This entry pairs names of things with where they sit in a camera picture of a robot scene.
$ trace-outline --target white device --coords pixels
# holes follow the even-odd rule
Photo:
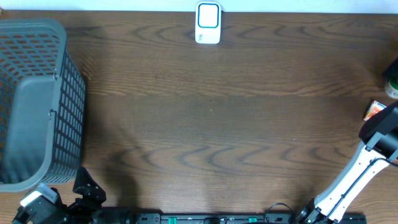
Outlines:
[[[217,2],[199,2],[195,23],[196,42],[217,44],[221,37],[221,5]]]
[[[47,200],[49,200],[52,203],[55,203],[58,199],[57,193],[55,193],[53,190],[51,190],[51,188],[47,187],[45,184],[40,183],[37,187],[28,191],[25,194],[24,199],[21,200],[21,205],[25,207],[34,200],[36,200],[41,195],[43,195]]]

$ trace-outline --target laundry basket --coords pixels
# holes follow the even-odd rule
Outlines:
[[[80,166],[85,83],[51,19],[0,20],[0,192],[60,184]]]

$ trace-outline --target white wall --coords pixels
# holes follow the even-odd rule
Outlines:
[[[0,0],[6,9],[194,11],[196,0]],[[398,0],[218,0],[226,12],[398,13]]]

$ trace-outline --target wood grain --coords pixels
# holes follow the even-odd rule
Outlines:
[[[381,72],[398,56],[397,16],[224,13],[218,45],[194,40],[193,13],[9,11],[68,33],[88,102],[83,166],[107,206],[163,212],[300,208],[353,155]],[[395,223],[398,173],[351,204]],[[58,185],[72,203],[72,183]],[[18,194],[0,194],[0,223]]]

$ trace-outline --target white robot part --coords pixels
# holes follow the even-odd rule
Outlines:
[[[41,183],[31,191],[27,192],[25,197],[21,200],[21,206],[26,207],[28,204],[33,202],[35,199],[43,195],[47,200],[55,203],[58,199],[58,194]]]
[[[350,203],[360,193],[360,191],[362,191],[366,184],[378,172],[382,171],[389,165],[384,160],[378,160],[368,168],[368,166],[371,165],[371,162],[377,158],[385,159],[386,157],[374,149],[370,151],[367,150],[365,143],[361,142],[355,155],[337,179],[329,186],[328,189],[315,198],[315,208],[318,208],[320,213],[327,216],[330,220],[337,220],[339,222]]]

